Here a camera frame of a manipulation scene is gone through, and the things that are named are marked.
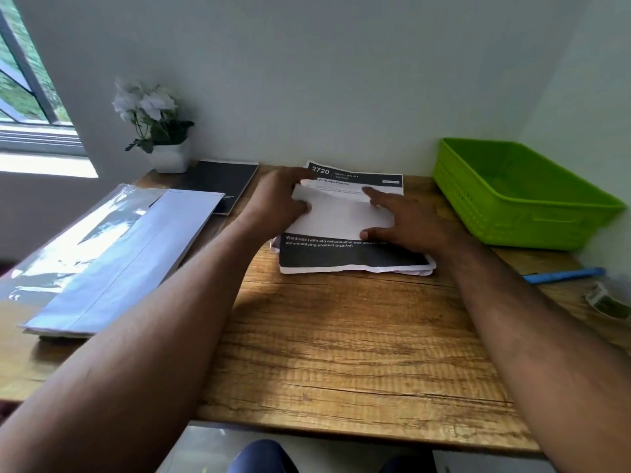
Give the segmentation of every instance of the wood grain surface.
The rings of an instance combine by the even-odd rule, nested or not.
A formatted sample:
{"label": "wood grain surface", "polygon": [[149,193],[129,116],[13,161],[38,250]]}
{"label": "wood grain surface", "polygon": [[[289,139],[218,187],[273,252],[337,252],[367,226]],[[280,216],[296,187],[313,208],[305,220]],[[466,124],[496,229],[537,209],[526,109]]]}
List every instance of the wood grain surface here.
{"label": "wood grain surface", "polygon": [[[261,166],[230,222],[247,204]],[[142,187],[178,176],[150,173]],[[456,214],[430,178],[406,176],[406,195]],[[209,240],[202,232],[192,255]],[[522,274],[579,267],[562,252],[496,248]],[[590,280],[542,290],[612,343],[626,326],[598,317]],[[15,324],[33,309],[0,304],[0,398],[23,400],[77,347],[37,341]],[[448,273],[281,275],[263,246],[252,261],[200,398],[197,419],[260,428],[539,451],[491,364]]]}

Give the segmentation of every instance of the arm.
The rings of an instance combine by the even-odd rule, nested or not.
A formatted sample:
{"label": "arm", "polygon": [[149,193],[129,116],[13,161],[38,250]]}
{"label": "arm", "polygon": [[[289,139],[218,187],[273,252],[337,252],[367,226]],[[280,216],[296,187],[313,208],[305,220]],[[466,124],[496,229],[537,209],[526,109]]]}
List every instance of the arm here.
{"label": "arm", "polygon": [[259,183],[243,213],[89,340],[0,428],[3,471],[155,471],[185,428],[245,271],[307,205],[306,169]]}
{"label": "arm", "polygon": [[532,434],[565,473],[631,468],[631,360],[491,249],[414,200],[367,189],[395,225],[362,232],[427,252],[462,293],[477,332]]}

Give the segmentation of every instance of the blue pen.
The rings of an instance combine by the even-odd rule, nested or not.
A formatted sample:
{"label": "blue pen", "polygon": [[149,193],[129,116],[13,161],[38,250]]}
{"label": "blue pen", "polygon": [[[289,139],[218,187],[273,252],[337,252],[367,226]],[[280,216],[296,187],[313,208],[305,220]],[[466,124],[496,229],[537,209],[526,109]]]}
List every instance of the blue pen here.
{"label": "blue pen", "polygon": [[547,284],[549,282],[564,281],[567,279],[578,279],[581,277],[606,276],[607,271],[602,267],[591,269],[566,270],[564,272],[551,272],[549,274],[531,274],[524,276],[529,284]]}

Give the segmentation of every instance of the white square pot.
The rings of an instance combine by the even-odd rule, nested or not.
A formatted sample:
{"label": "white square pot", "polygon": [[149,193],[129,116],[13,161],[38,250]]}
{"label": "white square pot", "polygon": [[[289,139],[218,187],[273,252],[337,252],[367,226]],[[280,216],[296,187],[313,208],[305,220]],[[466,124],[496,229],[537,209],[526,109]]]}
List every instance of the white square pot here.
{"label": "white square pot", "polygon": [[160,174],[179,174],[189,167],[191,142],[187,139],[181,144],[154,146],[151,154],[146,153],[153,168]]}

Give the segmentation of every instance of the hand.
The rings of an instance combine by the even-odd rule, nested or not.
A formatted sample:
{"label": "hand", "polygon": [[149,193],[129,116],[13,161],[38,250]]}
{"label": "hand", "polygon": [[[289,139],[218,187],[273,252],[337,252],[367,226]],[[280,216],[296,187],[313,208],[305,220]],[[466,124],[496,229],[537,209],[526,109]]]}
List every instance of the hand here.
{"label": "hand", "polygon": [[293,186],[303,179],[316,179],[304,168],[280,168],[266,174],[239,218],[263,237],[263,241],[285,232],[311,206],[292,199]]}
{"label": "hand", "polygon": [[460,235],[457,228],[442,219],[431,204],[421,204],[415,199],[372,187],[364,187],[363,191],[373,206],[383,206],[394,214],[393,227],[373,227],[361,231],[360,238],[364,241],[390,242],[412,252],[437,254],[449,245],[454,235]]}

